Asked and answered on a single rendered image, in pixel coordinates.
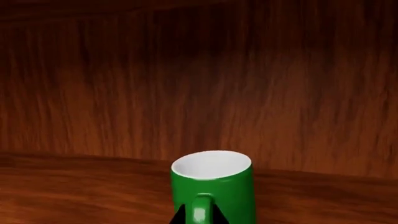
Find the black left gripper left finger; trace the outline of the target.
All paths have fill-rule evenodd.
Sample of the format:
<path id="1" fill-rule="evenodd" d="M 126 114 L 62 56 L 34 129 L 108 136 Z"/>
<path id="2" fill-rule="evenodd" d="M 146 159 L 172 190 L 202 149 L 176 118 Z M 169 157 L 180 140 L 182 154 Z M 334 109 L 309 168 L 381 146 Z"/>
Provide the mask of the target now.
<path id="1" fill-rule="evenodd" d="M 185 205 L 181 205 L 169 224 L 185 224 Z"/>

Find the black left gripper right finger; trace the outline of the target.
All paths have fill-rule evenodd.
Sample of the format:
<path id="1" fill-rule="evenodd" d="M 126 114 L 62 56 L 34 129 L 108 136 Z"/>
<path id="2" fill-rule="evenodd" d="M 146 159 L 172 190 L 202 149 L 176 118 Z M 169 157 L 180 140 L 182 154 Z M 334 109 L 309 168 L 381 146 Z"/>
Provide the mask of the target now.
<path id="1" fill-rule="evenodd" d="M 217 205 L 215 205 L 215 224 L 229 224 Z"/>

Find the green mug with white inside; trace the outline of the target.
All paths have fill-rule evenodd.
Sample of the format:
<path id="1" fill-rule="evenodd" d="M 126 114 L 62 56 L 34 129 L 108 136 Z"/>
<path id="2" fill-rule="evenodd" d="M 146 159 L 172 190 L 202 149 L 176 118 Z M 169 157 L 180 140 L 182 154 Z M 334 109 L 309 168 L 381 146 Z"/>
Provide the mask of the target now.
<path id="1" fill-rule="evenodd" d="M 185 205 L 185 224 L 215 224 L 215 205 L 229 224 L 256 224 L 251 159 L 234 151 L 188 154 L 171 165 L 175 212 Z"/>

